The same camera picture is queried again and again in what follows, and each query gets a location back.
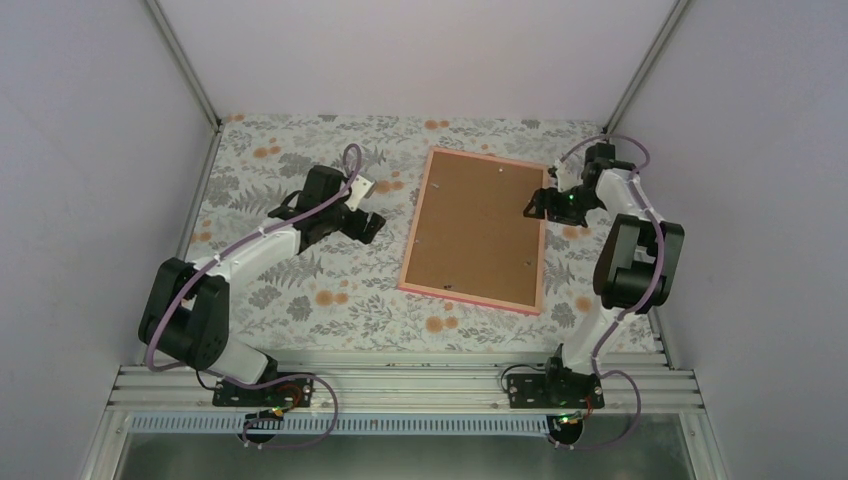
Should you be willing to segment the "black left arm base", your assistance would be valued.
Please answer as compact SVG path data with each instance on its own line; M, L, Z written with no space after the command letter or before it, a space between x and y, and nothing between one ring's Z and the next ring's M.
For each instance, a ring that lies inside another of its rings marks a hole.
M213 389L212 404L216 407L250 407L260 410L305 408L310 406L313 387L314 381L303 374L299 374L299 378L262 389L247 389L218 381Z

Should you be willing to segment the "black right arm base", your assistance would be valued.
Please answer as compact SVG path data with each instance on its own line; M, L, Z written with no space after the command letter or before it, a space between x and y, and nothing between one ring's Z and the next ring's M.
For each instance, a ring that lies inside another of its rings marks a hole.
M511 365L499 383L513 409L605 407L600 378L566 367L559 357L550 357L544 365Z

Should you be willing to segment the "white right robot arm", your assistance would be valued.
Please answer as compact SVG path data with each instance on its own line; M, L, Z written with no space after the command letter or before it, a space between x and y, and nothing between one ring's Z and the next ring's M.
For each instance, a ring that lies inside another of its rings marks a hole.
M684 228L666 220L642 188L640 172L649 163L617 159L612 138L591 136L568 150L585 153L579 183L540 188L523 210L527 218L584 227L588 213L602 209L612 221L592 277L599 303L562 350L564 364L594 373L626 321L667 301L685 239Z

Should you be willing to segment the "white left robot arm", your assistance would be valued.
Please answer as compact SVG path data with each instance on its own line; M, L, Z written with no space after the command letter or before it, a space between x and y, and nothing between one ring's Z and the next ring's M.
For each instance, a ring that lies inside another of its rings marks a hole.
M365 176L314 166L304 186L271 210L267 219L224 251L190 262L170 258L154 279L139 325L146 362L160 352L173 366L212 372L255 405L278 391L277 366L268 354L230 335L232 293L272 266L340 232L362 244L373 241L384 217L361 209L375 182Z

